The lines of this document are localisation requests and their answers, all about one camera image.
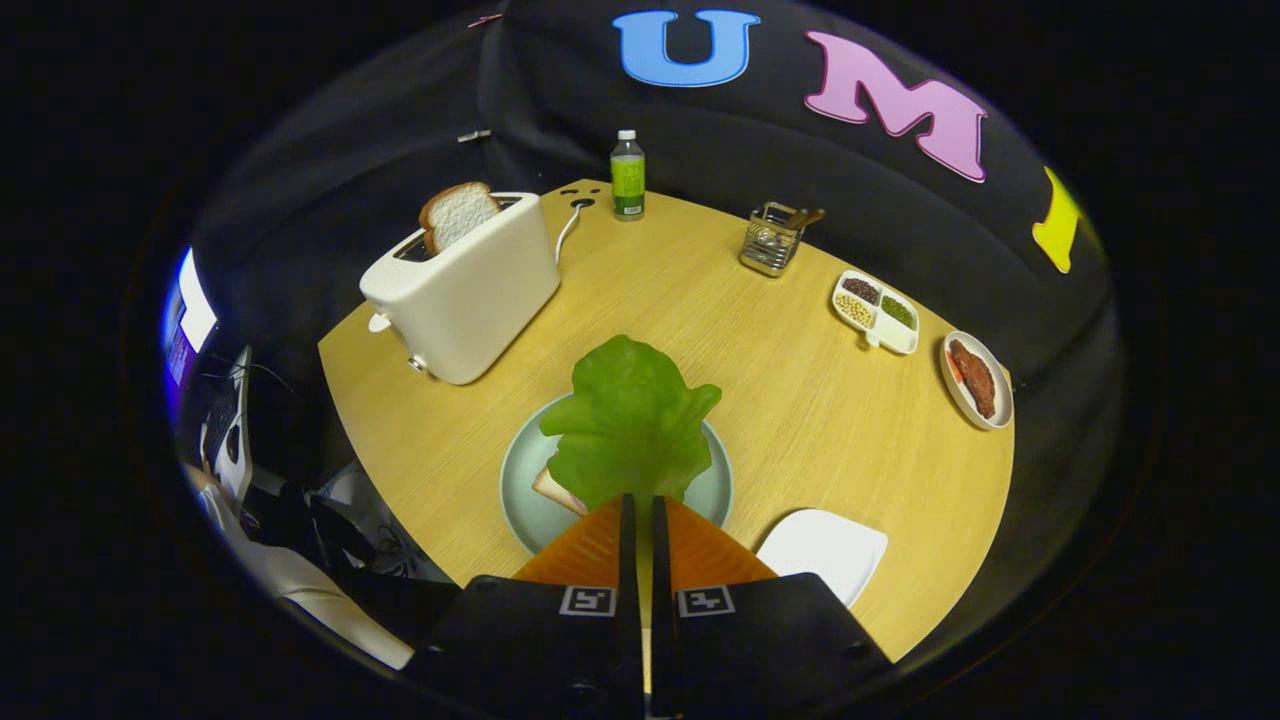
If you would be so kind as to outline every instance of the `pink letter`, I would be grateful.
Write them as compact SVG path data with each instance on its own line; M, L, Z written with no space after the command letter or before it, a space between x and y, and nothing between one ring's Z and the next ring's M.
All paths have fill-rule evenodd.
M812 110L849 123L865 123L870 115L858 105L860 85L891 136L897 137L925 115L933 115L933 129L915 138L920 150L974 182L987 178L978 164L982 119L987 111L977 102L936 79L908 90L876 54L844 37L824 32L806 32L805 37L822 45L827 60L822 90L804 100Z

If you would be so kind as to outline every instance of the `utensil holder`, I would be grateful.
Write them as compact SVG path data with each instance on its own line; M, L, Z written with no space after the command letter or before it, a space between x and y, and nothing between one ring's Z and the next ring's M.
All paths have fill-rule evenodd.
M781 275L804 236L803 227L786 227L795 214L795 209L772 201L753 210L739 260L772 278Z

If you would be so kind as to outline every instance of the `yellow letter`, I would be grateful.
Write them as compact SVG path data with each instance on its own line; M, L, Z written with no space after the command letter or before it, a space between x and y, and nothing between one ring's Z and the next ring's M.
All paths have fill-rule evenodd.
M1048 182L1053 186L1053 196L1048 201L1048 214L1043 223L1032 225L1032 237L1041 246L1044 255L1057 265L1062 273L1071 269L1071 242L1075 240L1075 225L1080 219L1080 209L1062 187L1062 181L1057 179L1053 170L1044 168Z

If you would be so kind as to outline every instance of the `bottle label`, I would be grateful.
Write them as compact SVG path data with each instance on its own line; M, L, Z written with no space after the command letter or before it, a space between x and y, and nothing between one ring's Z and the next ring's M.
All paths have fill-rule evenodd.
M644 159L609 160L613 174L613 211L618 215L644 213Z

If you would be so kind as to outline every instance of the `water bottle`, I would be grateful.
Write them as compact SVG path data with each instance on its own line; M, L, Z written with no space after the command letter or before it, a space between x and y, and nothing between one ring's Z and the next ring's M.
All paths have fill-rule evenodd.
M639 220L644 217L644 150L636 142L636 131L618 131L618 146L609 154L609 172L613 176L613 217Z

